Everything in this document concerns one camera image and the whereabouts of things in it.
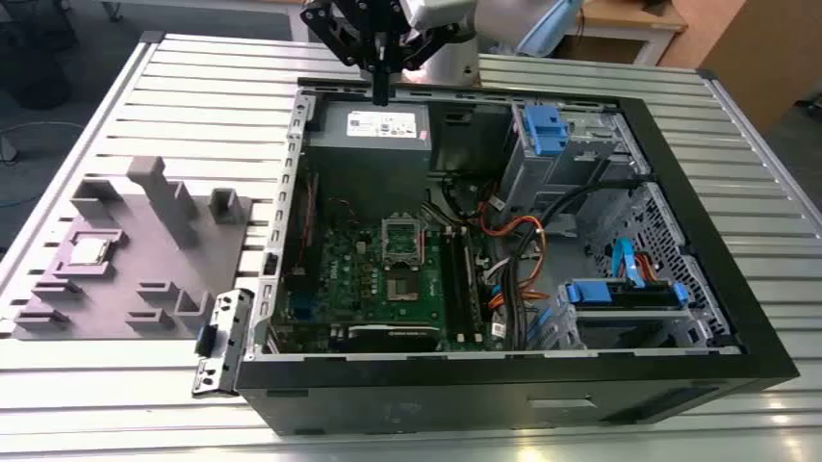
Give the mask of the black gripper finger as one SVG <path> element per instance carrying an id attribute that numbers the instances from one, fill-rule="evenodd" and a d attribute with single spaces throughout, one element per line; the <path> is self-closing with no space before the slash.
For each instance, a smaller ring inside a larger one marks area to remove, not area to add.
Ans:
<path id="1" fill-rule="evenodd" d="M 403 69 L 381 72 L 381 105 L 393 96 L 393 85 L 423 84 L 471 87 L 479 81 L 477 38 L 457 24 L 419 32 L 401 41 Z"/>
<path id="2" fill-rule="evenodd" d="M 300 18 L 337 60 L 371 78 L 371 101 L 381 104 L 376 2 L 304 2 Z"/>

